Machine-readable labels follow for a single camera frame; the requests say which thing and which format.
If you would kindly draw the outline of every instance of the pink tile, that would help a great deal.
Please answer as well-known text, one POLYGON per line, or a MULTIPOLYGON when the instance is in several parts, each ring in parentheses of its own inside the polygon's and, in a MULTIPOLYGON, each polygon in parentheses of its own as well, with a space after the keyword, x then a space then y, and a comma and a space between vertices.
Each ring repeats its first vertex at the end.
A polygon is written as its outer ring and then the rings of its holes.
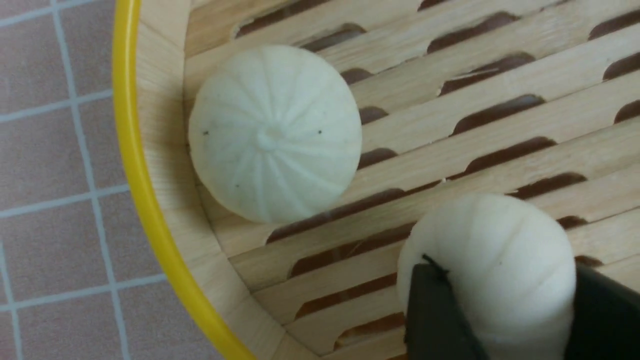
POLYGON ((17 360, 11 313, 0 313, 0 359, 17 360))
POLYGON ((44 8, 49 3, 49 0, 3 0, 0 6, 0 19, 44 8))
POLYGON ((0 210, 88 191, 71 112, 0 123, 0 210))
POLYGON ((113 120, 113 101, 104 99, 82 104, 80 116, 96 188, 126 184, 113 120))
POLYGON ((0 49, 0 114, 68 99, 52 15, 0 28, 0 49))
POLYGON ((15 301, 106 284, 91 202, 0 219, 15 301))
POLYGON ((99 0, 60 11, 78 96, 111 87, 114 0, 99 0))
POLYGON ((222 360, 166 282, 120 292, 132 360, 222 360))
POLYGON ((162 272, 151 251, 130 193, 100 199, 109 255, 117 281, 162 272))
POLYGON ((111 294, 18 310, 25 360, 119 360, 111 294))

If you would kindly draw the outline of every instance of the black tongs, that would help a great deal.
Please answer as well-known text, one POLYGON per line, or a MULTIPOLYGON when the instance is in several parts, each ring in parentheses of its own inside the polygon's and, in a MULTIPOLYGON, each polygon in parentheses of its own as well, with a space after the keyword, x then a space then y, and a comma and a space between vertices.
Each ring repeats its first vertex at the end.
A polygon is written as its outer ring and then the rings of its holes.
MULTIPOLYGON (((409 360, 489 359, 456 302, 447 270, 424 259, 412 273, 404 335, 409 360)), ((578 263, 573 305, 565 360, 640 359, 640 294, 578 263)))

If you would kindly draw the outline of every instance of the bamboo steamer basket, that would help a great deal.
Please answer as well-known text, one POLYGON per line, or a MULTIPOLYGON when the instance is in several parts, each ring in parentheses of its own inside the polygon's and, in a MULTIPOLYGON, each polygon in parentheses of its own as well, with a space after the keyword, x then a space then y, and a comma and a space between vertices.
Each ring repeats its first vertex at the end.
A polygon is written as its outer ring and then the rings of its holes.
POLYGON ((640 290, 638 20, 640 0, 119 0, 120 146, 177 295, 227 359, 404 359, 399 249, 467 192, 527 199, 640 290), (279 227, 216 204, 185 135, 217 64, 266 43, 327 59, 364 123, 337 209, 279 227))

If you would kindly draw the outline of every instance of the grout line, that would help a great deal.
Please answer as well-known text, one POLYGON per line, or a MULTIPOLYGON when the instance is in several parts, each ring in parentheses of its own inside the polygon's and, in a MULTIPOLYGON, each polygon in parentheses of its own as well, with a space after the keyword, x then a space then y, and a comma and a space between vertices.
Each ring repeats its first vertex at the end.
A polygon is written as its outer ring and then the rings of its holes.
MULTIPOLYGON (((104 189, 97 190, 95 194, 99 198, 99 197, 104 197, 108 195, 115 195, 117 193, 124 193, 128 191, 129 191, 129 184, 124 184, 124 185, 112 186, 111 188, 104 188, 104 189)), ((25 205, 19 208, 2 210, 0 211, 0 218, 8 218, 8 217, 14 217, 17 215, 35 213, 37 211, 57 208, 58 206, 65 206, 65 205, 73 204, 76 202, 89 200, 91 198, 92 198, 92 193, 88 192, 88 193, 81 193, 78 195, 72 195, 69 197, 63 197, 60 199, 37 202, 36 204, 25 205)))
POLYGON ((51 6, 46 6, 44 8, 31 10, 30 12, 22 13, 20 15, 8 17, 5 19, 0 19, 0 28, 5 26, 15 25, 15 24, 18 24, 19 22, 35 19, 37 17, 41 17, 44 15, 49 15, 56 9, 61 10, 61 9, 73 8, 75 6, 92 3, 94 1, 97 1, 97 0, 69 0, 69 1, 65 1, 62 4, 53 4, 51 6))
POLYGON ((608 266, 610 266, 610 265, 615 265, 615 264, 622 263, 623 261, 628 261, 629 259, 634 258, 634 257, 636 257, 636 256, 638 256, 638 255, 640 255, 640 252, 638 252, 638 253, 636 253, 636 254, 629 255, 629 256, 625 256, 624 258, 622 258, 622 259, 618 259, 618 260, 616 260, 616 261, 613 261, 612 263, 607 263, 607 264, 604 264, 604 265, 600 265, 600 266, 598 266, 598 267, 596 267, 596 268, 594 268, 594 269, 595 269, 595 270, 602 270, 602 269, 604 269, 604 268, 607 268, 607 267, 608 267, 608 266))
POLYGON ((7 305, 11 311, 12 326, 13 326, 13 342, 15 344, 15 353, 17 360, 23 360, 22 355, 22 338, 20 337, 20 322, 18 319, 18 311, 13 303, 13 291, 11 290, 11 282, 9 280, 9 273, 6 269, 6 259, 4 258, 4 244, 0 241, 0 275, 2 275, 2 281, 4 283, 4 295, 6 297, 7 305))
POLYGON ((91 204, 93 208, 93 215, 95 217, 95 225, 98 230, 98 237, 100 240, 100 249, 102 252, 102 258, 104 260, 104 267, 107 272, 107 279, 109 280, 109 289, 111 291, 111 301, 113 302, 113 312, 118 326, 118 333, 120 335, 120 346, 122 350, 123 360, 131 360, 129 354, 129 344, 127 338, 127 330, 124 323, 124 316, 122 314, 122 308, 120 307, 120 296, 116 289, 115 276, 113 273, 113 264, 111 263, 111 256, 109 255, 109 247, 107 245, 106 235, 104 231, 104 222, 102 220, 102 211, 100 204, 98 203, 98 196, 95 191, 95 181, 93 178, 93 169, 91 165, 91 156, 86 145, 86 138, 82 128, 82 122, 80 119, 80 111, 77 104, 77 91, 76 82, 74 79, 73 70, 71 67, 71 59, 69 56, 69 50, 67 47, 67 41, 65 40, 65 31, 62 27, 60 20, 60 12, 55 8, 57 5, 56 0, 51 0, 51 5, 54 7, 53 11, 53 23, 56 30, 56 36, 58 43, 60 44, 60 53, 62 54, 62 64, 65 68, 65 75, 67 77, 67 86, 69 92, 69 100, 71 102, 71 114, 74 121, 74 127, 76 129, 76 136, 78 144, 80 145, 80 153, 82 155, 84 163, 84 172, 86 175, 86 181, 89 185, 89 192, 91 193, 91 204))
MULTIPOLYGON (((163 282, 165 280, 166 280, 165 274, 152 275, 148 277, 140 277, 133 280, 119 282, 116 284, 116 289, 124 290, 129 288, 137 288, 138 286, 155 284, 157 282, 163 282)), ((35 299, 18 301, 18 302, 14 302, 13 304, 0 305, 0 311, 12 311, 14 309, 20 310, 20 309, 24 309, 25 307, 53 304, 56 302, 62 302, 62 301, 72 300, 72 299, 80 299, 83 297, 89 297, 92 295, 107 293, 109 291, 111 291, 111 285, 107 284, 107 285, 101 285, 101 286, 94 286, 92 288, 87 288, 82 290, 68 291, 66 293, 60 293, 55 295, 39 297, 35 299)))
MULTIPOLYGON (((89 101, 108 99, 111 96, 113 96, 113 91, 109 89, 101 92, 94 92, 92 94, 80 96, 76 99, 75 103, 80 105, 89 101)), ((49 111, 58 110, 58 109, 66 108, 67 106, 71 106, 72 103, 73 102, 71 100, 63 100, 58 102, 52 102, 50 104, 46 104, 42 106, 37 106, 35 108, 19 110, 19 111, 16 111, 15 113, 0 115, 0 123, 14 121, 14 120, 22 119, 24 117, 31 117, 31 116, 39 115, 42 113, 48 113, 49 111)))

